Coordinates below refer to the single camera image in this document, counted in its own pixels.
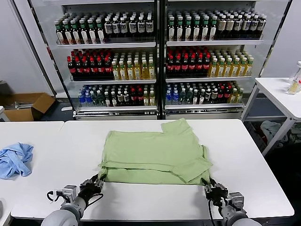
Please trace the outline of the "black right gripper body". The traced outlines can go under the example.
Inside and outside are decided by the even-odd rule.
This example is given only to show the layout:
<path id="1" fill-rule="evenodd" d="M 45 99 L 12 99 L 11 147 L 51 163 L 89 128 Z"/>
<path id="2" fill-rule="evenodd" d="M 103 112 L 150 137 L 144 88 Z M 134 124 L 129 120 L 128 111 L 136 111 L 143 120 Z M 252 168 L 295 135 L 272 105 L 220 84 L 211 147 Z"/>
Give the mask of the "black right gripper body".
<path id="1" fill-rule="evenodd" d="M 206 198 L 213 202 L 213 205 L 223 205 L 223 201 L 228 198 L 228 189 L 221 184 L 221 188 L 211 188 L 205 194 Z"/>

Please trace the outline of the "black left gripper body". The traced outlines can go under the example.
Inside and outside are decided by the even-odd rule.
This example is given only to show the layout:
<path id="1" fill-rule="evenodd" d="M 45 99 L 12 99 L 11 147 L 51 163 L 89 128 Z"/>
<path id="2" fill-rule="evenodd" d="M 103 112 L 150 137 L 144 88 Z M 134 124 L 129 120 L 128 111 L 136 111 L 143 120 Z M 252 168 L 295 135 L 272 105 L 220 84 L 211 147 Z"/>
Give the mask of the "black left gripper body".
<path id="1" fill-rule="evenodd" d="M 94 204 L 96 201 L 100 200 L 103 197 L 103 193 L 101 193 L 101 189 L 97 186 L 88 185 L 88 186 L 79 186 L 80 192 L 78 197 L 82 198 L 85 201 L 85 204 Z M 99 196 L 93 202 L 89 202 L 93 197 Z"/>

